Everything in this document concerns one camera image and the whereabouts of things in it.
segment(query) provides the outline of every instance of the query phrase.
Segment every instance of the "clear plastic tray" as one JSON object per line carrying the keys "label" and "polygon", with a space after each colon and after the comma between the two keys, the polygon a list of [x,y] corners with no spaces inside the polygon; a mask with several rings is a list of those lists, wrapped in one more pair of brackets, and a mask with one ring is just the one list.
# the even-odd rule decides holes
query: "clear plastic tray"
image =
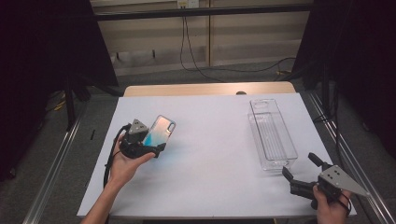
{"label": "clear plastic tray", "polygon": [[297,152],[276,101],[250,101],[248,113],[263,170],[288,169],[297,160]]}

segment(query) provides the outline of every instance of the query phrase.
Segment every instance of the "white table surface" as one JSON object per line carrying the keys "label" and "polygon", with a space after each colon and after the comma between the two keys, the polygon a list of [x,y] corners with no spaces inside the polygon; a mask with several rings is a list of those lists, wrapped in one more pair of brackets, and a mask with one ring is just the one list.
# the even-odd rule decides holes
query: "white table surface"
{"label": "white table surface", "polygon": [[248,122],[249,101],[276,99],[299,158],[295,179],[316,181],[314,152],[331,162],[298,93],[232,96],[123,97],[111,121],[78,216],[102,191],[105,164],[118,130],[158,115],[177,126],[159,159],[143,164],[120,192],[111,216],[128,218],[244,218],[313,216],[310,200],[291,195],[280,172],[262,170]]}

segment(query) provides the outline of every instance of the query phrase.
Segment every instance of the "aluminum rail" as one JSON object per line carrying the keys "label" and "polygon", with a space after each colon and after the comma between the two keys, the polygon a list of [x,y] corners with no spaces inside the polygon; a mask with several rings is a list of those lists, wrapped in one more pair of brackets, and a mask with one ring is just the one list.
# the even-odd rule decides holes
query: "aluminum rail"
{"label": "aluminum rail", "polygon": [[47,205],[47,201],[52,193],[53,187],[55,182],[58,178],[62,165],[64,163],[64,159],[67,156],[67,152],[70,149],[70,146],[76,136],[78,126],[81,123],[81,118],[85,114],[87,109],[87,103],[82,106],[81,111],[76,119],[76,122],[71,127],[70,131],[66,133],[64,136],[64,140],[58,150],[58,153],[49,168],[47,173],[46,179],[44,180],[43,184],[37,195],[35,196],[35,200],[33,201],[25,220],[22,222],[23,224],[36,224],[41,218],[41,215],[44,212],[44,209]]}
{"label": "aluminum rail", "polygon": [[[322,115],[323,109],[321,108],[321,101],[317,94],[310,93],[309,94],[310,100],[314,104],[317,112]],[[332,140],[335,143],[336,137],[336,126],[332,120],[327,119],[324,121],[324,125],[326,126]],[[343,156],[344,161],[348,165],[350,172],[356,178],[356,181],[361,184],[369,193],[370,196],[367,198],[368,202],[372,206],[376,216],[378,217],[379,221],[384,224],[396,223],[395,219],[393,218],[392,214],[390,213],[387,205],[385,204],[383,198],[379,194],[378,190],[375,188],[373,183],[369,180],[368,176],[364,171],[361,169],[358,160],[353,155],[353,152],[349,145],[347,144],[344,137],[339,133],[339,148],[341,150],[341,154]]]}
{"label": "aluminum rail", "polygon": [[93,15],[63,15],[54,16],[60,21],[121,21],[156,19],[172,17],[193,17],[193,16],[216,16],[216,15],[236,15],[236,14],[255,14],[255,13],[277,13],[277,12],[299,12],[326,10],[329,8],[340,7],[340,4],[294,4],[294,5],[273,5],[263,7],[198,7],[183,9],[166,9],[151,11],[124,11],[124,12],[103,12]]}

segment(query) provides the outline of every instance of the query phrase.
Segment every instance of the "phone case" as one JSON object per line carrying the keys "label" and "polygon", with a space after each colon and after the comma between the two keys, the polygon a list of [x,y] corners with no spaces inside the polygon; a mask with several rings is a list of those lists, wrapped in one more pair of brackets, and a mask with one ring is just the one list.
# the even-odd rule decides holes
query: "phone case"
{"label": "phone case", "polygon": [[156,147],[163,143],[166,144],[175,127],[176,123],[174,121],[162,115],[158,116],[149,129],[145,139],[143,139],[143,145]]}

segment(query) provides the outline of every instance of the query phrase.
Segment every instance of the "black cable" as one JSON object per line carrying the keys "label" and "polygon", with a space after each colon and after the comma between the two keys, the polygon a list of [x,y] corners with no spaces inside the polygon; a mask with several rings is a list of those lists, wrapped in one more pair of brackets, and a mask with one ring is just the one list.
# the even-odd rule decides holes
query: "black cable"
{"label": "black cable", "polygon": [[318,188],[320,188],[320,190],[322,190],[323,192],[325,192],[326,193],[326,195],[329,195],[331,198],[332,198],[332,200],[334,201],[334,202],[337,202],[337,203],[339,203],[344,209],[346,209],[346,216],[349,216],[349,213],[350,213],[350,211],[352,210],[352,207],[350,206],[350,207],[347,207],[344,203],[342,203],[341,201],[340,201],[340,199],[338,199],[338,198],[335,198],[328,190],[326,190],[325,188],[323,188],[321,185],[318,185]]}
{"label": "black cable", "polygon": [[[191,69],[186,68],[186,67],[184,66],[184,64],[183,64],[183,61],[182,61],[181,55],[182,55],[182,53],[183,53],[183,48],[184,48],[184,33],[185,33],[185,31],[184,31],[184,23],[186,23],[186,32],[187,32],[187,39],[188,39],[188,41],[189,41],[189,46],[190,46],[190,54],[191,54],[192,61],[193,61],[193,63],[194,63],[194,66],[195,66],[196,70],[195,70],[195,69],[191,70]],[[194,59],[194,55],[192,54],[191,42],[190,42],[190,35],[189,35],[189,26],[187,25],[187,18],[186,18],[186,17],[183,17],[183,38],[182,38],[182,41],[181,41],[180,62],[181,62],[181,66],[183,66],[183,68],[184,68],[185,70],[187,70],[187,71],[191,71],[191,72],[198,71],[203,77],[206,77],[206,78],[209,78],[209,79],[212,79],[212,80],[216,80],[216,81],[218,81],[218,82],[226,82],[226,81],[217,79],[217,78],[215,78],[215,77],[206,76],[206,75],[205,75],[204,73],[202,73],[202,71],[198,68],[198,66],[197,66],[197,64],[196,64],[196,62],[195,62],[195,59]]]}
{"label": "black cable", "polygon": [[352,210],[352,202],[345,194],[341,193],[341,195],[344,196],[344,198],[346,198],[348,209],[349,209],[349,211],[351,211]]}
{"label": "black cable", "polygon": [[343,30],[345,29],[345,26],[346,26],[346,23],[347,23],[347,18],[349,17],[350,11],[352,9],[353,1],[354,0],[349,0],[349,6],[348,6],[348,9],[347,9],[346,15],[344,17],[344,20],[342,21],[342,25],[340,27],[340,31],[338,32],[338,36],[336,37],[336,40],[335,40],[335,46],[333,48],[334,50],[332,52],[330,52],[330,60],[334,57],[335,51],[337,50],[338,45],[340,44],[340,39],[341,39],[341,36],[343,34]]}
{"label": "black cable", "polygon": [[[335,151],[337,153],[338,160],[340,162],[340,167],[345,170],[345,165],[341,157],[341,150],[340,150],[340,129],[339,129],[339,123],[338,123],[338,102],[339,102],[339,91],[338,91],[338,86],[337,84],[334,85],[334,90],[333,90],[333,100],[332,100],[332,106],[334,107],[334,125],[335,125]],[[356,195],[356,198],[358,199],[359,204],[361,205],[361,208],[364,212],[364,215],[369,219],[370,223],[374,224],[373,220],[369,216],[366,208],[363,206],[363,203],[361,202],[361,197],[359,195]],[[352,207],[352,203],[348,199],[348,205],[349,205],[349,211]]]}
{"label": "black cable", "polygon": [[[107,159],[107,164],[105,165],[106,169],[105,169],[105,174],[103,177],[103,188],[107,184],[108,176],[110,175],[110,169],[111,169],[111,165],[113,165],[114,157],[117,155],[117,153],[119,153],[119,151],[118,151],[116,154],[113,155],[114,148],[116,147],[116,144],[117,144],[117,141],[119,140],[120,134],[122,133],[122,131],[128,131],[130,128],[131,128],[131,124],[122,126],[122,128],[117,133],[116,138],[114,138],[113,146],[111,147],[110,154],[108,155],[108,159]],[[106,218],[106,221],[105,221],[106,224],[108,223],[109,218],[110,218],[110,215],[108,215]]]}
{"label": "black cable", "polygon": [[52,107],[52,108],[50,108],[50,109],[47,109],[47,110],[46,110],[46,114],[48,114],[51,110],[54,110],[55,108],[61,107],[61,106],[65,105],[65,104],[66,104],[66,100],[63,100],[63,101],[59,102],[56,106],[54,106],[54,107]]}
{"label": "black cable", "polygon": [[[333,111],[333,107],[334,107],[335,101],[338,101],[338,99],[335,98],[335,95],[336,94],[334,93],[334,95],[333,95],[334,97],[332,98],[332,103],[330,105],[330,111]],[[334,109],[334,112],[331,113],[329,116],[326,116],[325,114],[321,114],[321,115],[317,116],[316,118],[312,119],[312,121],[314,123],[327,122],[327,121],[331,120],[335,116],[335,112],[336,112],[336,110]]]}
{"label": "black cable", "polygon": [[[186,68],[186,67],[184,66],[184,63],[183,63],[183,60],[182,60],[182,53],[183,53],[183,49],[184,49],[184,38],[185,38],[185,35],[184,35],[184,34],[186,33],[186,32],[185,32],[185,26],[184,26],[184,24],[186,24],[187,38],[188,38],[188,41],[189,41],[190,53],[191,53],[191,57],[192,57],[192,60],[193,60],[193,62],[194,62],[194,65],[195,65],[195,69]],[[213,67],[198,68],[198,66],[196,65],[196,62],[195,62],[195,60],[194,60],[194,56],[193,56],[193,54],[192,54],[191,42],[190,42],[190,35],[189,35],[189,26],[188,26],[188,24],[187,24],[187,18],[185,18],[185,17],[183,18],[183,38],[182,38],[182,42],[181,42],[181,50],[180,50],[179,58],[180,58],[180,63],[181,63],[181,66],[183,67],[183,69],[185,69],[186,71],[190,71],[190,72],[199,71],[199,72],[201,73],[201,75],[203,75],[203,74],[202,74],[202,70],[230,71],[230,72],[240,72],[240,73],[256,73],[256,72],[263,72],[263,71],[270,70],[271,68],[273,68],[273,67],[275,67],[275,66],[279,66],[281,63],[283,63],[283,62],[286,61],[286,60],[295,60],[295,59],[296,59],[295,57],[284,58],[284,59],[279,60],[277,63],[274,63],[273,65],[271,65],[271,66],[269,66],[269,67],[265,67],[265,68],[263,68],[263,69],[258,69],[258,70],[238,70],[238,69],[213,68]]]}
{"label": "black cable", "polygon": [[276,78],[274,78],[274,81],[278,81],[279,78],[281,77],[281,75],[280,75],[280,65],[279,65],[279,63],[277,64],[277,72],[276,72],[276,74],[277,74],[277,76],[276,76]]}

